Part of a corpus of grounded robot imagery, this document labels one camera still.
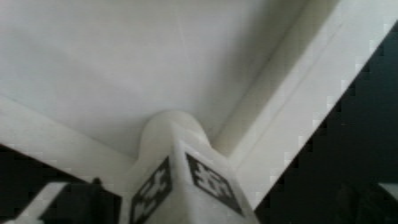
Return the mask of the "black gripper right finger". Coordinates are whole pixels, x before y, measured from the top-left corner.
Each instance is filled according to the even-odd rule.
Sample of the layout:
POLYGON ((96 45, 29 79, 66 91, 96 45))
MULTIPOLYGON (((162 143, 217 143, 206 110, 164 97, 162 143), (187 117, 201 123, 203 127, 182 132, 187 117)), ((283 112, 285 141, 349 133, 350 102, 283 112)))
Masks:
POLYGON ((343 184, 336 203, 334 224, 398 224, 398 183, 343 184))

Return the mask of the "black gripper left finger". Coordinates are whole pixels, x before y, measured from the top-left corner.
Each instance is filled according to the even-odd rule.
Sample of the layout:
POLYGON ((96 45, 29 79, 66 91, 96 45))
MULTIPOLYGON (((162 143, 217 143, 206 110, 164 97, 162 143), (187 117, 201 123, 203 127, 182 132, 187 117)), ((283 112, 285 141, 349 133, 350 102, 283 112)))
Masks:
POLYGON ((11 224, 119 224, 121 197, 102 180, 50 182, 11 224))

